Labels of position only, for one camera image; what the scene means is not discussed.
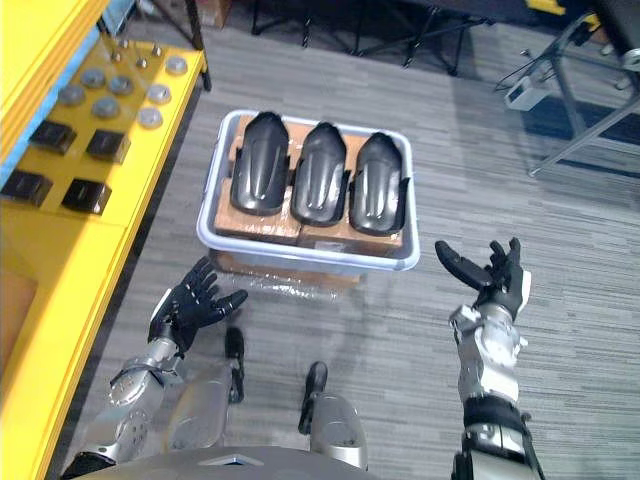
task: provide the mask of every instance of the metal stand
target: metal stand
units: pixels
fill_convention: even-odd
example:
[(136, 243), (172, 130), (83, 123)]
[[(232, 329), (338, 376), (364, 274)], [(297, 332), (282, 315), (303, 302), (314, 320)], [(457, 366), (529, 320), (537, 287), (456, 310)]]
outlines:
[(189, 34), (182, 25), (174, 19), (169, 11), (157, 0), (149, 0), (155, 8), (158, 9), (162, 18), (169, 22), (196, 50), (200, 50), (204, 55), (204, 66), (202, 67), (202, 82), (207, 92), (211, 91), (211, 75), (209, 73), (209, 60), (207, 59), (207, 51), (204, 48), (202, 40), (202, 28), (200, 26), (200, 17), (198, 16), (198, 6), (195, 0), (185, 0), (187, 7), (187, 15), (191, 26), (191, 34)]
[[(251, 25), (251, 35), (260, 35), (265, 30), (290, 22), (292, 18), (281, 17), (271, 20), (270, 22), (258, 25), (258, 17), (260, 15), (260, 0), (253, 2), (253, 23)], [(309, 36), (311, 29), (311, 8), (309, 4), (305, 6), (304, 17), (302, 20), (302, 46), (307, 48), (309, 46)]]
[(366, 9), (368, 7), (368, 2), (365, 2), (363, 4), (363, 13), (361, 13), (361, 19), (358, 23), (358, 29), (356, 31), (356, 40), (355, 40), (355, 50), (354, 50), (354, 54), (358, 55), (360, 57), (366, 56), (366, 55), (371, 55), (373, 53), (377, 53), (380, 52), (382, 50), (386, 50), (388, 48), (391, 47), (395, 47), (398, 45), (407, 45), (407, 55), (405, 57), (404, 63), (403, 63), (403, 67), (404, 68), (408, 68), (409, 65), (411, 65), (411, 63), (413, 62), (413, 58), (415, 56), (416, 51), (418, 50), (418, 48), (422, 45), (422, 42), (424, 40), (426, 40), (427, 38), (433, 38), (433, 37), (439, 37), (444, 35), (445, 33), (449, 33), (449, 32), (459, 32), (458, 34), (458, 43), (456, 44), (456, 53), (454, 56), (454, 60), (453, 63), (450, 63), (449, 61), (447, 61), (443, 54), (442, 54), (442, 50), (438, 50), (435, 55), (436, 58), (438, 58), (438, 60), (440, 60), (440, 62), (442, 62), (442, 64), (444, 65), (447, 73), (449, 75), (452, 76), (456, 76), (458, 74), (458, 64), (460, 62), (460, 52), (462, 51), (462, 42), (464, 40), (464, 33), (466, 30), (468, 30), (471, 27), (475, 27), (476, 25), (482, 25), (482, 24), (491, 24), (492, 22), (489, 21), (486, 18), (481, 18), (481, 19), (476, 19), (476, 20), (472, 20), (468, 15), (465, 15), (462, 17), (461, 22), (459, 24), (456, 25), (450, 25), (448, 27), (443, 27), (443, 28), (439, 28), (436, 30), (432, 30), (432, 24), (433, 21), (435, 20), (435, 18), (438, 15), (441, 15), (443, 13), (442, 9), (439, 7), (429, 7), (427, 9), (427, 16), (422, 24), (422, 26), (420, 27), (420, 30), (418, 30), (417, 33), (409, 35), (409, 36), (405, 36), (402, 38), (399, 38), (397, 40), (391, 40), (389, 42), (385, 42), (382, 43), (380, 45), (375, 45), (373, 47), (370, 48), (366, 48), (364, 50), (359, 50), (359, 45), (360, 45), (360, 36), (361, 36), (361, 31), (362, 31), (362, 18), (366, 15)]
[[(556, 38), (545, 50), (538, 56), (531, 66), (525, 70), (525, 72), (520, 76), (520, 78), (533, 75), (534, 72), (540, 67), (540, 65), (544, 62), (549, 62), (551, 64), (551, 68), (555, 73), (555, 76), (558, 80), (558, 85), (560, 86), (560, 90), (562, 92), (562, 100), (564, 102), (565, 108), (567, 110), (567, 115), (569, 117), (569, 122), (571, 123), (571, 128), (573, 130), (573, 138), (572, 140), (559, 152), (549, 155), (545, 158), (540, 165), (529, 170), (528, 174), (530, 177), (535, 177), (538, 172), (541, 170), (558, 163), (560, 160), (566, 158), (568, 155), (573, 153), (575, 150), (584, 147), (586, 145), (595, 145), (602, 148), (608, 148), (611, 150), (616, 150), (620, 152), (630, 153), (640, 155), (640, 146), (620, 142), (616, 140), (609, 140), (606, 138), (601, 138), (600, 135), (604, 133), (607, 129), (611, 128), (613, 125), (618, 123), (620, 120), (625, 118), (627, 115), (633, 113), (633, 111), (640, 106), (640, 81), (638, 80), (638, 74), (635, 72), (625, 71), (622, 67), (614, 67), (608, 62), (601, 62), (591, 58), (586, 58), (583, 55), (576, 53), (566, 53), (565, 50), (567, 46), (570, 44), (572, 36), (580, 28), (585, 19), (589, 16), (589, 13), (584, 14), (583, 16), (576, 19), (573, 23), (571, 23), (563, 32), (560, 34), (558, 38)], [(615, 68), (616, 70), (623, 70), (629, 76), (630, 82), (633, 85), (633, 92), (631, 97), (627, 102), (618, 108), (617, 110), (611, 112), (605, 118), (600, 120), (595, 125), (587, 128), (585, 125), (584, 119), (578, 112), (577, 103), (573, 93), (571, 91), (571, 87), (569, 85), (569, 81), (564, 72), (562, 66), (562, 57), (569, 57), (575, 60), (586, 61), (588, 63), (593, 63), (596, 65), (604, 66), (607, 68)]]
[[(291, 21), (300, 21), (300, 18), (292, 18), (292, 17), (280, 17), (274, 20), (263, 23), (262, 25), (258, 24), (258, 20), (260, 17), (260, 0), (255, 0), (253, 2), (253, 23), (251, 24), (251, 34), (252, 35), (260, 35), (265, 30), (269, 30), (270, 28), (277, 27), (278, 25), (282, 25)], [(311, 38), (311, 25), (314, 23), (312, 18), (311, 6), (309, 3), (305, 5), (304, 14), (302, 16), (302, 47), (307, 48), (309, 46), (309, 39)], [(340, 47), (346, 52), (352, 54), (354, 50), (347, 45), (336, 33), (328, 28), (324, 28), (324, 31), (331, 35), (333, 40), (336, 41), (340, 45)]]

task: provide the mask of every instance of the yellow shelving unit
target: yellow shelving unit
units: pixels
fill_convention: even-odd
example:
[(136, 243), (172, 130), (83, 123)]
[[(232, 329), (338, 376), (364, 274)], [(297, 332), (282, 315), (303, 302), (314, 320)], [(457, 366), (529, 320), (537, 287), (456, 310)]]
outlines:
[(0, 158), (96, 24), (109, 0), (3, 0)]
[[(8, 0), (4, 5), (7, 3), (15, 3), (11, 8), (18, 14), (18, 3), (45, 2)], [(55, 3), (78, 4), (85, 9), (90, 3), (100, 7), (106, 4)], [(3, 53), (8, 48), (4, 43)], [(18, 265), (16, 273), (25, 274), (38, 284), (2, 375), (2, 478), (40, 479), (46, 473), (96, 331), (204, 66), (204, 55), (200, 51), (162, 46), (162, 55), (154, 57), (152, 45), (138, 42), (136, 46), (147, 58), (147, 68), (135, 66), (137, 57), (133, 48), (122, 50), (122, 60), (112, 62), (112, 40), (102, 37), (72, 80), (74, 84), (81, 84), (82, 73), (91, 67), (104, 71), (107, 84), (116, 75), (127, 75), (134, 88), (133, 93), (116, 97), (120, 114), (110, 120), (93, 116), (94, 101), (110, 92), (106, 86), (85, 89), (86, 98), (81, 105), (56, 105), (48, 116), (48, 120), (67, 124), (77, 133), (65, 155), (29, 147), (18, 164), (18, 169), (42, 174), (53, 182), (45, 201), (39, 207), (7, 199), (0, 202), (2, 243), (9, 247), (2, 249), (2, 264), (14, 270)], [(186, 60), (187, 73), (179, 76), (167, 73), (165, 63), (172, 55)], [(33, 69), (26, 65), (28, 62), (19, 61), (14, 53), (12, 56), (9, 63), (22, 65), (23, 77), (32, 73)], [(6, 61), (3, 59), (5, 72)], [(28, 85), (30, 82), (25, 78), (7, 79), (8, 76), (2, 76), (3, 90), (7, 85), (19, 94), (11, 97), (3, 92), (2, 121), (6, 124), (10, 114), (26, 122), (35, 111), (37, 101), (23, 97), (40, 98), (40, 89), (46, 91), (46, 88), (42, 88), (44, 84), (37, 88), (37, 85)], [(53, 80), (47, 77), (47, 85)], [(149, 102), (146, 91), (153, 83), (169, 87), (172, 97), (169, 103)], [(6, 102), (11, 106), (8, 110), (4, 110)], [(137, 122), (138, 111), (147, 106), (155, 106), (161, 112), (160, 127), (149, 130)], [(96, 160), (85, 152), (96, 129), (126, 132), (131, 145), (122, 164)], [(3, 149), (5, 144), (11, 145), (11, 139), (4, 138), (4, 131), (2, 142)], [(111, 188), (102, 215), (82, 214), (61, 205), (73, 178), (104, 182)]]

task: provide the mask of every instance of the black curved shell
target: black curved shell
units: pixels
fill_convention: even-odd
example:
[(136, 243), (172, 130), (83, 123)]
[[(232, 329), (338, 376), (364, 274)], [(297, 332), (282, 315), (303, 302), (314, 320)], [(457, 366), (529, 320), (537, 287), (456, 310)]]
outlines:
[(261, 112), (244, 131), (231, 182), (231, 204), (251, 215), (282, 209), (289, 172), (289, 133), (278, 115)]
[(319, 123), (304, 140), (296, 168), (291, 213), (303, 224), (326, 227), (344, 213), (347, 147), (336, 127)]

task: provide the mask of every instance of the robotic hand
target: robotic hand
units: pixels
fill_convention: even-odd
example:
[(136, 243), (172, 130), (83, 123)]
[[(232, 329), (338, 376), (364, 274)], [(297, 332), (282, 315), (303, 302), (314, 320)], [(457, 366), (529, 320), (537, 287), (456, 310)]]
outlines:
[(168, 338), (178, 346), (178, 354), (184, 356), (198, 329), (219, 322), (247, 299), (245, 290), (214, 299), (217, 278), (207, 257), (198, 260), (182, 281), (160, 299), (151, 317), (147, 342)]
[[(149, 325), (147, 348), (127, 360), (111, 380), (107, 407), (89, 425), (85, 444), (62, 475), (76, 478), (127, 462), (146, 438), (167, 385), (182, 383), (182, 360), (198, 329), (221, 321), (247, 298), (238, 290), (216, 300), (216, 275), (207, 257), (201, 258), (184, 279), (165, 292)], [(242, 361), (233, 369), (235, 388), (230, 401), (242, 396)]]
[(520, 266), (520, 242), (508, 253), (493, 241), (491, 264), (484, 268), (461, 257), (446, 242), (436, 242), (445, 269), (478, 291), (474, 304), (462, 305), (449, 321), (460, 357), (458, 391), (464, 406), (462, 452), (452, 480), (544, 480), (544, 474), (517, 409), (514, 368), (527, 341), (514, 327), (529, 299), (531, 274)]

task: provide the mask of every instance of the white plastic bin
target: white plastic bin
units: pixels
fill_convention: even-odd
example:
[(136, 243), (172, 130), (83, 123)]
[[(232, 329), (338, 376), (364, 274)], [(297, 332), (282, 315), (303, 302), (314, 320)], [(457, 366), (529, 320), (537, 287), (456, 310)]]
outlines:
[[(403, 177), (411, 177), (411, 181), (407, 188), (402, 247), (396, 250), (391, 257), (332, 252), (218, 235), (215, 231), (214, 220), (218, 209), (222, 180), (227, 177), (229, 172), (229, 148), (233, 142), (240, 117), (243, 115), (256, 116), (258, 113), (255, 110), (234, 110), (222, 121), (198, 216), (197, 232), (202, 243), (215, 250), (230, 252), (235, 260), (247, 265), (271, 266), (339, 275), (358, 275), (368, 270), (409, 270), (418, 263), (420, 243), (418, 241), (416, 220), (411, 146), (404, 135), (382, 129), (336, 124), (336, 127), (343, 135), (357, 135), (368, 138), (374, 132), (384, 132), (393, 138), (402, 153), (402, 158), (404, 159)], [(318, 123), (316, 120), (287, 116), (283, 116), (282, 120), (284, 122), (312, 126)]]

